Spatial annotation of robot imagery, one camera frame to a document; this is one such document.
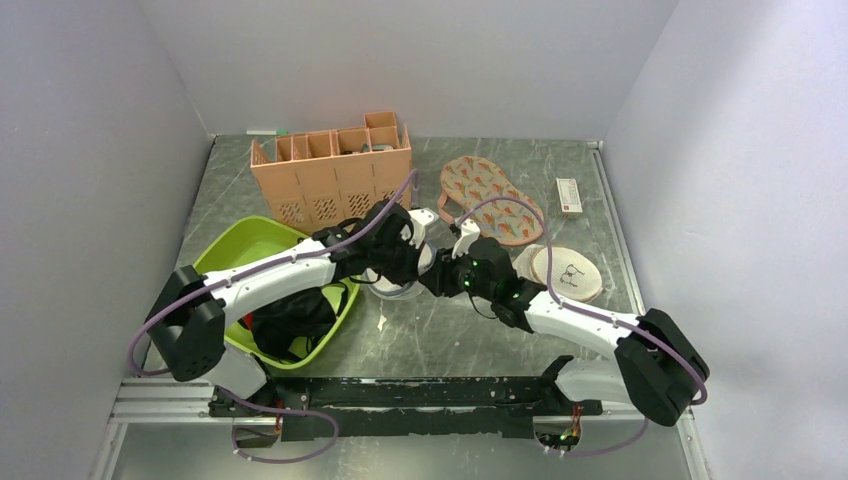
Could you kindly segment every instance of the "black fabric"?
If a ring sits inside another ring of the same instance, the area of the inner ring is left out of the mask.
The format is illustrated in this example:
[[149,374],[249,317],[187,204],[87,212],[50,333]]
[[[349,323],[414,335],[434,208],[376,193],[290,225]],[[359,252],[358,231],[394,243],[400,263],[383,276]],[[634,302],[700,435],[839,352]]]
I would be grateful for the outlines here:
[[[348,302],[347,285],[344,287],[339,313]],[[289,361],[302,358],[289,351],[298,337],[306,337],[307,354],[336,323],[336,312],[318,287],[301,290],[286,298],[270,303],[253,312],[253,340],[260,351]]]

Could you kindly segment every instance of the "small white box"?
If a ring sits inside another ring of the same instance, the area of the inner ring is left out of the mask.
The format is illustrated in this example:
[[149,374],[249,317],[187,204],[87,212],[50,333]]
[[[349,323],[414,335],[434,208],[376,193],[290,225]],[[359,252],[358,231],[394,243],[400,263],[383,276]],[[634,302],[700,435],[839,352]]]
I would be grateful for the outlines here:
[[583,213],[580,204],[580,192],[577,191],[577,180],[573,178],[557,178],[557,190],[559,190],[559,203],[562,213]]

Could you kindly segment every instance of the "metal frame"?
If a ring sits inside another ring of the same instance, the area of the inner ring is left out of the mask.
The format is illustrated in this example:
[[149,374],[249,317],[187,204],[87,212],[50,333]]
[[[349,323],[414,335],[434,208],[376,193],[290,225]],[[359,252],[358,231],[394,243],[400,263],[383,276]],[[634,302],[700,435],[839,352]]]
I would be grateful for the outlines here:
[[[607,180],[607,173],[604,168],[603,159],[601,158],[601,152],[598,149],[598,147],[602,146],[602,143],[598,145],[597,142],[596,145],[590,145],[592,159],[595,161],[595,166],[597,167],[595,174],[604,192],[603,202],[610,214],[610,227],[615,232],[615,246],[618,250],[621,264],[624,266],[624,281],[630,287],[627,289],[628,295],[630,295],[630,302],[633,311],[641,315],[645,313],[645,304],[642,300],[639,283],[636,281],[636,273],[633,269],[630,252],[627,249],[627,242],[624,239],[624,232],[621,229],[621,222],[618,220],[618,210],[615,208],[615,202],[613,201],[612,190]],[[683,454],[686,456],[686,464],[689,466],[689,475],[693,480],[709,480],[711,478],[710,472],[707,467],[704,449],[701,445],[701,437],[698,435],[698,429],[695,426],[695,415],[691,408],[680,416],[676,428],[680,435]]]
[[[615,208],[612,192],[607,181],[600,146],[598,142],[589,142],[590,154],[596,165],[596,177],[603,189],[602,201],[609,212],[609,223],[615,232],[613,238],[619,259],[625,270],[628,296],[634,312],[643,314],[645,306],[627,243],[621,230],[618,211]],[[172,378],[127,378],[121,382],[121,388],[112,408],[112,414],[106,427],[103,443],[95,464],[89,475],[90,480],[110,480],[115,469],[121,446],[129,424],[198,424],[198,425],[274,425],[273,417],[253,418],[212,418],[209,416],[208,403],[214,395],[212,384],[195,380],[176,382]],[[547,417],[544,421],[557,421],[558,417]],[[641,420],[642,416],[635,408],[628,405],[607,407],[603,415],[587,417],[589,421],[603,420]],[[683,453],[693,480],[709,480],[701,440],[695,426],[692,410],[684,413],[677,423]]]

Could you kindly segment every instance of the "drawing on coaster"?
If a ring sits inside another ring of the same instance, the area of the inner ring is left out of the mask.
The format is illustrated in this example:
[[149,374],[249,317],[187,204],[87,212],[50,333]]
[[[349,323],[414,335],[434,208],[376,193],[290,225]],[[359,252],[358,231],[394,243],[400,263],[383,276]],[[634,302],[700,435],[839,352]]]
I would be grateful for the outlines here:
[[565,271],[562,272],[562,275],[559,276],[559,283],[565,283],[567,285],[571,285],[572,287],[579,287],[576,283],[574,283],[574,275],[576,274],[586,275],[579,268],[575,267],[573,263],[569,263],[567,267],[565,267]]

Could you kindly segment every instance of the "white wall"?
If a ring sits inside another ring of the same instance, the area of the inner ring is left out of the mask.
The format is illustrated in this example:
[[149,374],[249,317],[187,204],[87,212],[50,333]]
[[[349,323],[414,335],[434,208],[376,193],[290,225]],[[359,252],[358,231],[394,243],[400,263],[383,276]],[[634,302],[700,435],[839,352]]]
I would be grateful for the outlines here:
[[713,370],[717,479],[848,478],[846,46],[840,0],[683,0],[606,137],[646,300]]
[[141,0],[209,131],[602,138],[676,0]]
[[0,6],[0,477],[87,478],[209,140],[140,7]]

